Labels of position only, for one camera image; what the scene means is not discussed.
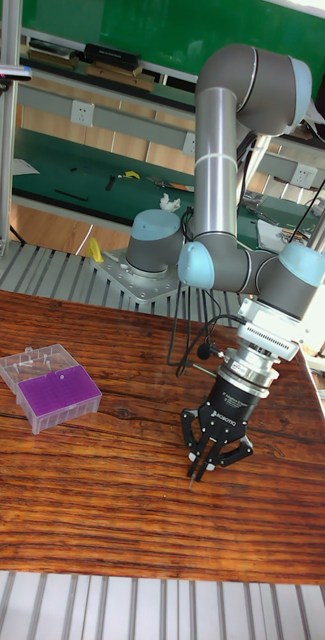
metal frame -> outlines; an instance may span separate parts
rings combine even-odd
[[[1,63],[18,65],[20,59],[22,1],[4,0],[2,13]],[[12,160],[15,138],[17,85],[12,82],[0,96],[0,256],[9,239],[12,196]]]

light blue joint cover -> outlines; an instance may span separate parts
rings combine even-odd
[[[201,242],[188,242],[182,247],[178,261],[178,277],[182,284],[198,289],[212,289],[215,271],[208,249]]]
[[[176,233],[180,225],[179,217],[171,211],[147,209],[136,215],[131,236],[136,240],[163,240]]]
[[[319,287],[325,278],[325,256],[310,247],[290,242],[278,259],[288,271],[312,287]]]

wood grain surface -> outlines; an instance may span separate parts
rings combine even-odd
[[[254,455],[189,489],[179,413],[211,379],[175,377],[171,327],[0,291],[0,357],[59,342],[103,392],[97,414],[33,436],[0,378],[0,569],[325,584],[325,423],[303,356],[252,415]]]

transparent plastic box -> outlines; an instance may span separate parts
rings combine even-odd
[[[62,345],[0,358],[0,375],[16,395],[34,434],[96,413],[102,393],[87,371]]]

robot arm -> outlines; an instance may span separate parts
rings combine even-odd
[[[312,248],[291,243],[276,257],[237,247],[236,118],[265,136],[259,160],[269,136],[300,122],[310,92],[303,62],[245,45],[215,53],[197,83],[194,242],[182,249],[179,277],[202,289],[257,295],[240,308],[239,348],[227,349],[207,401],[181,413],[188,475],[197,480],[252,454],[248,419],[278,377],[273,365],[296,355],[300,320],[325,277],[325,257]],[[192,430],[197,417],[199,440]],[[238,446],[223,453],[231,442]]]

